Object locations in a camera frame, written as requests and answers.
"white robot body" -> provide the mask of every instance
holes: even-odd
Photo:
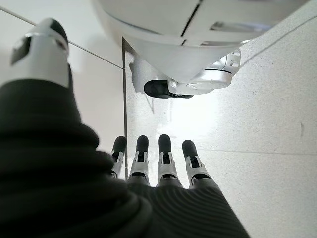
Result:
[[[171,95],[197,95],[229,86],[240,67],[237,49],[307,1],[95,0],[95,6],[101,19],[107,15],[112,28],[170,78]],[[233,64],[217,69],[230,54]]]

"black wheel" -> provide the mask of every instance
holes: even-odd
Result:
[[[144,92],[153,98],[192,98],[193,95],[171,93],[166,80],[151,80],[144,85]]]

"caster wheel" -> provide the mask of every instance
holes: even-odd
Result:
[[[166,80],[151,80],[144,85],[144,92],[153,98],[192,98],[193,95],[171,93]]]

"robot finger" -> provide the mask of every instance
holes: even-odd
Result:
[[[175,162],[171,152],[171,143],[168,135],[161,135],[158,140],[159,161],[158,161],[158,186],[183,187],[180,183]]]
[[[110,155],[112,155],[113,162],[114,162],[112,170],[111,170],[111,176],[114,179],[118,178],[120,174],[126,146],[127,146],[127,139],[124,136],[119,136],[114,141],[113,148],[110,153]]]
[[[212,187],[220,190],[198,157],[195,144],[191,140],[185,140],[182,148],[186,161],[186,171],[190,184],[189,188]]]
[[[48,18],[14,46],[8,79],[44,80],[69,87],[68,41],[63,27]]]
[[[150,185],[149,183],[149,161],[148,161],[149,140],[145,135],[141,135],[137,140],[135,157],[132,162],[127,183],[139,183]]]

